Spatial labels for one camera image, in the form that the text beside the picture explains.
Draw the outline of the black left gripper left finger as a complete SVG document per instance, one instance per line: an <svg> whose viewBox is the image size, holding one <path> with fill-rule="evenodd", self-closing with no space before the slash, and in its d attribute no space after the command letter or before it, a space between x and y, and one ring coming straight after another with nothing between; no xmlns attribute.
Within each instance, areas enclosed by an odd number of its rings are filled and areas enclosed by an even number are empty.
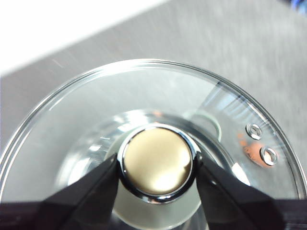
<svg viewBox="0 0 307 230"><path fill-rule="evenodd" d="M2 230L105 230L118 190L116 155L42 201L0 206Z"/></svg>

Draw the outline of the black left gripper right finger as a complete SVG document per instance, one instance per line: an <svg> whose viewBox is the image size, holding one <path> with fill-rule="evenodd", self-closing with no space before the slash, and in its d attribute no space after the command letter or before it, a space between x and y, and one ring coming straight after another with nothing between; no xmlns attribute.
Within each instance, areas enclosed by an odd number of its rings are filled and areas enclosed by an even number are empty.
<svg viewBox="0 0 307 230"><path fill-rule="evenodd" d="M274 199L227 173L205 155L195 158L197 189L211 230L305 230L305 199Z"/></svg>

